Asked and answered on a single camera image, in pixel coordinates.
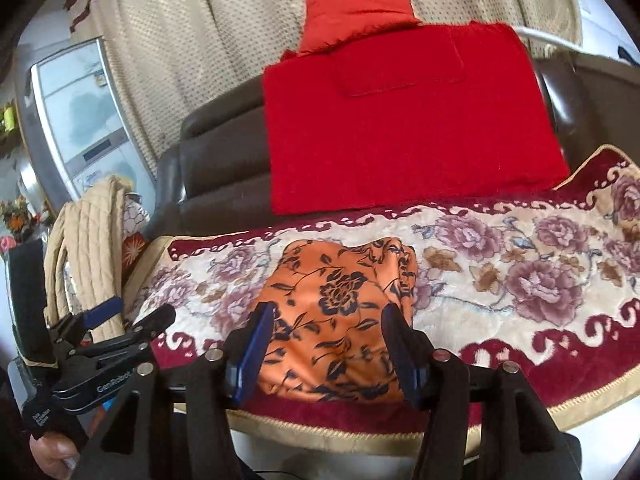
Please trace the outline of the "person's left hand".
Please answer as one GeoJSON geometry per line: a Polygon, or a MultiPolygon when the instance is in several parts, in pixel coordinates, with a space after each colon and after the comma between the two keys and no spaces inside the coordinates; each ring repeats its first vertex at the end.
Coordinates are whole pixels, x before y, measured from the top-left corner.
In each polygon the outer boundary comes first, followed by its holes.
{"type": "Polygon", "coordinates": [[[48,431],[41,438],[29,437],[29,448],[36,464],[48,477],[68,480],[79,460],[75,443],[64,434],[48,431]]]}

